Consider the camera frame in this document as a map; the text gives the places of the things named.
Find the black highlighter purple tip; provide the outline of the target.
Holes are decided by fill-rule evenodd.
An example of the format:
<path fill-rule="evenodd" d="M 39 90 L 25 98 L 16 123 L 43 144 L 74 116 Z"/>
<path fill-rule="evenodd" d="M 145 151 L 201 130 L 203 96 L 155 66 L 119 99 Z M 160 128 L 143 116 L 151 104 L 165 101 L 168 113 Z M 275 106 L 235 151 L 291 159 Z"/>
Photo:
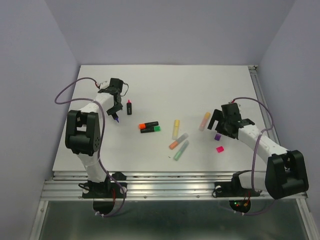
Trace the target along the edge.
<path fill-rule="evenodd" d="M 119 121 L 119 117 L 118 117 L 118 115 L 117 115 L 116 113 L 112 114 L 112 118 L 113 118 L 117 123 L 120 122 L 120 121 Z"/>

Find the black highlighter pink tip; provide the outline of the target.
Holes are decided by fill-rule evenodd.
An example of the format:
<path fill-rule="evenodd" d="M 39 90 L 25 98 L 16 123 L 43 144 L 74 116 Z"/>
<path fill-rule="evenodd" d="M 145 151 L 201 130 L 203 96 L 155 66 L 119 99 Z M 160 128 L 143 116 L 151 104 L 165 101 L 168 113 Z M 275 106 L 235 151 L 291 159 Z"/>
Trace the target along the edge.
<path fill-rule="evenodd" d="M 127 115 L 132 115 L 132 103 L 130 100 L 127 101 L 126 103 L 126 110 L 127 110 Z"/>

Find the purple pen cap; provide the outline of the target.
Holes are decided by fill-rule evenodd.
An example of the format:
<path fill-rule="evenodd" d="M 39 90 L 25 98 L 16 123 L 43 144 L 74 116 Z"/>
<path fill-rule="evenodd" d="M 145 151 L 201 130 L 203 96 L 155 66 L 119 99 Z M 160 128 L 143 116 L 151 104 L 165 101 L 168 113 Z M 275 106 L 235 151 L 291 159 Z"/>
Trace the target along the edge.
<path fill-rule="evenodd" d="M 218 134 L 218 133 L 217 133 L 217 134 L 215 135 L 215 137 L 214 137 L 214 139 L 215 139 L 216 141 L 219 141 L 219 140 L 220 140 L 220 138 L 221 138 L 221 135 L 220 135 L 220 134 Z"/>

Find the pink pen cap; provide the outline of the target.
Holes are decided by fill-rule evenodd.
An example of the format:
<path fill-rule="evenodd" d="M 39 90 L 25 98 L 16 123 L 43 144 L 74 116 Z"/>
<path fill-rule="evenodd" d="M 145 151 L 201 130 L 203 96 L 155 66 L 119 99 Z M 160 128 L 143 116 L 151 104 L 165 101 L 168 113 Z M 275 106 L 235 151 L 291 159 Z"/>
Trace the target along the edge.
<path fill-rule="evenodd" d="M 223 147 L 223 146 L 219 146 L 219 147 L 216 148 L 216 151 L 217 151 L 218 153 L 221 153 L 221 152 L 224 151 L 224 147 Z"/>

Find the pastel green highlighter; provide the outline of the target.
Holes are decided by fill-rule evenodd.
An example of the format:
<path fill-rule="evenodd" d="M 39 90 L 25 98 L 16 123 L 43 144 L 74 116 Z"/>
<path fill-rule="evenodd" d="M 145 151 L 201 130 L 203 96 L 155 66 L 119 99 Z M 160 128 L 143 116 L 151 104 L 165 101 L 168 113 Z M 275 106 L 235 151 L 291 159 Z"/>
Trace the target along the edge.
<path fill-rule="evenodd" d="M 180 159 L 180 157 L 182 156 L 182 154 L 184 153 L 184 151 L 186 150 L 186 148 L 189 146 L 190 142 L 188 140 L 186 140 L 183 145 L 181 146 L 181 148 L 177 151 L 177 153 L 174 155 L 173 159 L 175 161 L 178 161 Z"/>

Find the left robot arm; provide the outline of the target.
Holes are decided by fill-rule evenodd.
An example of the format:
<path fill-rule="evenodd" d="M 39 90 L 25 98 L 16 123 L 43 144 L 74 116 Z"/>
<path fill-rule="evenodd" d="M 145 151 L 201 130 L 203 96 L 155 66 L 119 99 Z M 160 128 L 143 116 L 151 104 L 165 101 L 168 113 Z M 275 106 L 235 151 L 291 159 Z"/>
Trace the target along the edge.
<path fill-rule="evenodd" d="M 111 78 L 104 83 L 95 82 L 98 88 L 94 99 L 83 98 L 88 104 L 79 110 L 70 110 L 66 118 L 65 146 L 77 155 L 88 175 L 84 189 L 94 186 L 100 197 L 111 193 L 110 177 L 100 160 L 106 116 L 119 122 L 118 112 L 123 109 L 122 91 L 125 82 Z"/>

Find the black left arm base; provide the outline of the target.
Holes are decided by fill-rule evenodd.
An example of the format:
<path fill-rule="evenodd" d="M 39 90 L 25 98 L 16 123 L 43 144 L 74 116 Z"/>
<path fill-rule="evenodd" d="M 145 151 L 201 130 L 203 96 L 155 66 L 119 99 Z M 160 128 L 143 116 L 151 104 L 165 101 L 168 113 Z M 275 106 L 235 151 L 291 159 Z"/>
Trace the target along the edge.
<path fill-rule="evenodd" d="M 117 199 L 123 198 L 124 192 L 127 192 L 127 176 L 122 172 L 115 172 L 111 175 L 114 182 L 109 177 L 106 177 L 104 182 L 87 181 L 79 183 L 78 186 L 82 189 L 82 198 L 84 199 Z"/>

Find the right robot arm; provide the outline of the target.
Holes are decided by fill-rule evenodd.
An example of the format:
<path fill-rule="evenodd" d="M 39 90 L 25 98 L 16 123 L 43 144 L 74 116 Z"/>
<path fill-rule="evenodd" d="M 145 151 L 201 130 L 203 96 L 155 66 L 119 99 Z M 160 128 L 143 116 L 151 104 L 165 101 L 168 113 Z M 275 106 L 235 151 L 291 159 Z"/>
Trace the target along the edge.
<path fill-rule="evenodd" d="M 207 128 L 247 145 L 253 150 L 252 159 L 255 161 L 260 157 L 266 164 L 263 172 L 238 171 L 230 181 L 215 182 L 213 197 L 242 197 L 247 192 L 259 196 L 261 192 L 267 192 L 278 200 L 309 189 L 303 154 L 288 150 L 264 135 L 252 120 L 242 118 L 236 103 L 215 109 Z"/>

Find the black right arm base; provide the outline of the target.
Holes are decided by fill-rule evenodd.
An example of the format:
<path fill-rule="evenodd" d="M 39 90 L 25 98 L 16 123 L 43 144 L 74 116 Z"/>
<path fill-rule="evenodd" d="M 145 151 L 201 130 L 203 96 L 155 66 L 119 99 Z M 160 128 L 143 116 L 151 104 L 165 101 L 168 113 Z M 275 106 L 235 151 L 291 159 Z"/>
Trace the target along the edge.
<path fill-rule="evenodd" d="M 214 183 L 212 196 L 214 198 L 245 198 L 259 197 L 262 190 L 253 190 L 241 187 L 241 185 L 233 186 L 231 181 L 217 181 Z"/>

